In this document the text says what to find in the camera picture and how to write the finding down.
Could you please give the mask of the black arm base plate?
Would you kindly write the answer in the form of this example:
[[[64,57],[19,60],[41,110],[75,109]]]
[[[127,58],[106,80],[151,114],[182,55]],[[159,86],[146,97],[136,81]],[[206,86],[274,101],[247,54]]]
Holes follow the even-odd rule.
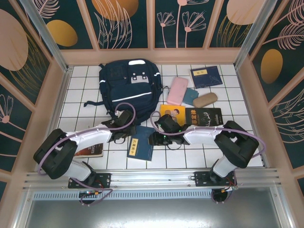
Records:
[[[111,174],[110,173],[92,174],[85,181],[82,181],[81,183],[92,188],[109,188],[111,183]],[[74,179],[69,179],[68,188],[84,189],[85,186],[80,185]]]
[[[194,172],[196,187],[227,187],[237,186],[235,172],[231,171],[226,177],[220,177],[214,172],[197,171]]]

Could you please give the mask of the small green circuit board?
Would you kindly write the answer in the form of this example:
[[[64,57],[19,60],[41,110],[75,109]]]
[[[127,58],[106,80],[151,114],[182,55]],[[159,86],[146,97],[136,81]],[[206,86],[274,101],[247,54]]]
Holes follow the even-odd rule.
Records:
[[[81,191],[79,192],[79,198],[96,198],[100,194],[99,191]]]

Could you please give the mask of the wide aluminium base rail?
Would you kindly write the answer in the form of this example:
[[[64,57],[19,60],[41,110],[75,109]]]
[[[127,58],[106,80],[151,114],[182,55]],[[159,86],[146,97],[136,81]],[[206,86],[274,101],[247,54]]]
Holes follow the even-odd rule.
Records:
[[[131,169],[97,170],[111,174],[110,188],[113,190],[168,190],[194,189],[194,173],[209,169]],[[21,184],[23,190],[68,190],[68,177],[56,180],[40,176],[36,172],[26,174]],[[233,178],[225,179],[223,186],[200,186],[201,189],[277,187],[282,181],[274,168],[245,168],[235,170]]]

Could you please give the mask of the teal wallet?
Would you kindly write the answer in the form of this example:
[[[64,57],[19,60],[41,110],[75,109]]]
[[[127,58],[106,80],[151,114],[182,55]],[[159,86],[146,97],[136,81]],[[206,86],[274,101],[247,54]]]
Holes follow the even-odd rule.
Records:
[[[182,102],[187,105],[193,105],[193,101],[198,98],[198,96],[199,93],[196,90],[187,88]]]

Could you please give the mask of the navy book with flower drawing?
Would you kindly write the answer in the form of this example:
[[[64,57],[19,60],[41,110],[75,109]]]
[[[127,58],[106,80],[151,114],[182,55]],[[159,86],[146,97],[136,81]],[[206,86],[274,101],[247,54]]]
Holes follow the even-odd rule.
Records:
[[[223,84],[217,66],[191,69],[190,76],[196,89]]]

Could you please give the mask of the brown glasses case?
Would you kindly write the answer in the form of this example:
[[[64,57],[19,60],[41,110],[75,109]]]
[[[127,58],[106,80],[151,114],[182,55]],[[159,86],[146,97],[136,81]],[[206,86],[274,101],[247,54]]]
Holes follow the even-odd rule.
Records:
[[[196,108],[203,108],[207,105],[210,105],[218,100],[218,97],[215,93],[208,93],[193,100],[193,106]]]

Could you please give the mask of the navy blue school backpack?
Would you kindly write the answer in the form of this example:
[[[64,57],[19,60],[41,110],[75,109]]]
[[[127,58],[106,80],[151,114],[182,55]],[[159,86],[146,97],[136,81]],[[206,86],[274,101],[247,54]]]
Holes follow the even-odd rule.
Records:
[[[163,92],[158,67],[147,59],[123,59],[100,64],[99,90],[101,102],[87,101],[87,105],[104,105],[111,117],[115,111],[135,108],[136,124],[150,118]]]

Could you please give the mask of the aluminium corner post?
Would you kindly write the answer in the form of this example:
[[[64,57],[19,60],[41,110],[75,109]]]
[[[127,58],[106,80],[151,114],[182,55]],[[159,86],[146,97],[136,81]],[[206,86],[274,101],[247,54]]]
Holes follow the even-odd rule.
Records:
[[[254,23],[252,24],[247,36],[245,37],[245,40],[240,48],[236,60],[234,61],[234,67],[236,71],[238,71],[238,69],[243,64],[249,53],[249,50],[252,48],[254,42],[257,40],[259,34],[263,30],[268,19],[270,18],[271,13],[275,11],[275,7],[278,1],[282,0],[266,0],[263,3],[262,8],[259,10],[257,17],[254,20]]]
[[[36,10],[34,3],[32,2],[32,0],[19,0],[19,1],[22,4],[24,10],[28,13],[29,18],[32,20],[33,24],[35,25],[35,28],[41,34],[43,40],[45,41],[48,49],[52,53],[54,59],[56,60],[60,68],[63,70],[63,72],[66,73],[68,71],[68,64],[64,60],[60,52],[60,49],[58,48],[57,44],[52,38],[45,22],[43,21],[38,11]]]

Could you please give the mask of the black book with orange title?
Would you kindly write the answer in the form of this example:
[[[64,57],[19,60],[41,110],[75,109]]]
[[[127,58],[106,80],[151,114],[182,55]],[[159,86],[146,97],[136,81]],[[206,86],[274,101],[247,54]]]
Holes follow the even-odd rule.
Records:
[[[186,124],[195,126],[223,125],[220,108],[186,108]]]

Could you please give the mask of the blue book yellow title strip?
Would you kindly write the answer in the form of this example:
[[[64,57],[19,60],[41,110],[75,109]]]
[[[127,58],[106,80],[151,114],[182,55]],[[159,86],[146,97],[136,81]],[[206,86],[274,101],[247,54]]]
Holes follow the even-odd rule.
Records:
[[[127,158],[150,162],[153,146],[149,144],[149,136],[155,132],[154,128],[136,126],[136,134],[131,136]]]

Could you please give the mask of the brown paperback book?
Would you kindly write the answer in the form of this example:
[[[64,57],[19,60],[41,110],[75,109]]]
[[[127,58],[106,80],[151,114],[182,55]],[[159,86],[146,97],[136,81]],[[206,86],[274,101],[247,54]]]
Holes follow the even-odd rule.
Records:
[[[103,144],[99,143],[90,147],[84,148],[75,153],[76,158],[91,158],[91,157],[103,157]]]

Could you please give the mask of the grey metal sheet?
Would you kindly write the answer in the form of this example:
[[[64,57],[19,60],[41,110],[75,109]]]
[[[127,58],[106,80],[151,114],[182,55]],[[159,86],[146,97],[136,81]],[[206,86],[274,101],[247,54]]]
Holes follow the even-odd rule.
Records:
[[[268,199],[252,204],[210,199],[34,201],[16,228],[291,228]]]

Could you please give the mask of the aluminium floor edge rail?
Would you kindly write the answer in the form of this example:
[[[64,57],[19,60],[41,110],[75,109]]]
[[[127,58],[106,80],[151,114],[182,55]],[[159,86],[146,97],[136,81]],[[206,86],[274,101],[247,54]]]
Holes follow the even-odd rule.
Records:
[[[262,91],[257,74],[250,65],[240,67],[237,70],[237,74],[249,109],[254,133],[256,133],[257,136],[265,142],[266,148],[269,149],[266,98]]]
[[[58,126],[58,121],[61,115],[61,111],[67,93],[69,81],[72,75],[72,71],[73,71],[73,67],[68,66],[66,72],[63,74],[63,78],[56,98],[54,110],[47,127],[46,136],[49,135],[52,132],[52,130],[56,129]]]

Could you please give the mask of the pink pencil case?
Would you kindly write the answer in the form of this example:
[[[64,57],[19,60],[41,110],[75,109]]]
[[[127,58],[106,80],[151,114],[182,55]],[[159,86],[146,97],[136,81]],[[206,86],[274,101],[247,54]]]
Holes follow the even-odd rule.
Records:
[[[181,105],[188,86],[188,80],[182,77],[175,77],[167,96],[167,103]]]

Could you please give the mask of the perforated metal strip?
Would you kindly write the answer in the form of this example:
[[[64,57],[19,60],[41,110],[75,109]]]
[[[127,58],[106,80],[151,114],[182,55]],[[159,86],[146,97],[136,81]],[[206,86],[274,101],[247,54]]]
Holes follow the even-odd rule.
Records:
[[[101,194],[88,194],[87,191],[37,191],[33,200],[96,200],[104,197],[107,191]],[[153,200],[153,199],[198,199],[210,198],[210,189],[194,190],[114,190],[106,197],[107,200]]]

